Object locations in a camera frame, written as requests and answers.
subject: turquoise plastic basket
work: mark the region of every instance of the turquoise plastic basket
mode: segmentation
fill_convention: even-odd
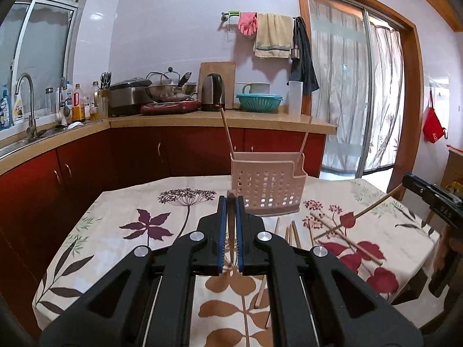
[[[280,95],[237,94],[241,109],[247,112],[273,112],[282,102]]]

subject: tablecloth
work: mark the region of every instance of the tablecloth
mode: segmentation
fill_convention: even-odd
[[[102,193],[66,238],[37,289],[32,306],[39,327],[44,329],[136,246],[159,249],[180,233],[194,231],[201,217],[216,212],[218,197],[230,186],[230,176],[182,177]],[[341,215],[356,214],[383,195],[362,179],[308,177],[299,212],[282,216],[277,233],[284,236],[294,220],[302,247],[310,249],[311,233],[326,231],[310,212],[334,226]],[[276,217],[263,220],[273,232]],[[422,229],[421,219],[392,198],[349,227],[340,231],[382,259],[381,267],[333,234],[320,242],[388,301],[422,267],[438,241],[436,232],[428,236],[429,227]],[[265,329],[267,294],[254,309],[262,277],[243,277],[230,255],[226,257],[220,277],[196,277],[190,345],[272,346],[271,329]]]

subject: red bag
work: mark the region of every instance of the red bag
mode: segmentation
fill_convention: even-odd
[[[446,129],[442,127],[440,121],[434,110],[434,102],[432,101],[432,89],[429,90],[429,100],[431,105],[428,104],[428,114],[426,116],[426,121],[423,126],[423,133],[425,139],[429,142],[436,143],[442,136],[447,139]]]

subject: table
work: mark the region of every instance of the table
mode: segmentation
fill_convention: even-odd
[[[66,238],[38,287],[32,306],[39,327],[44,329],[136,246],[166,247],[178,234],[194,231],[201,217],[216,212],[218,197],[226,195],[230,186],[230,176],[182,177],[102,193]],[[311,211],[339,223],[340,215],[356,214],[383,195],[362,179],[331,182],[308,177],[299,212],[282,216],[277,233],[284,236],[295,220],[302,247],[310,249],[311,233],[316,236],[326,230],[310,216]],[[438,241],[437,232],[428,236],[428,226],[421,229],[418,217],[411,221],[397,208],[410,215],[389,198],[352,228],[341,229],[376,257],[384,257],[382,267],[334,235],[321,239],[390,302]],[[263,221],[273,232],[276,217]],[[265,329],[268,296],[263,296],[258,309],[253,306],[261,280],[243,277],[230,263],[220,277],[196,277],[190,345],[272,346],[271,330]]]

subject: blue bottle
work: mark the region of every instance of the blue bottle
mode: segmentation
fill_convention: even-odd
[[[12,125],[11,98],[8,96],[6,84],[3,85],[3,96],[0,99],[0,130],[8,129]]]

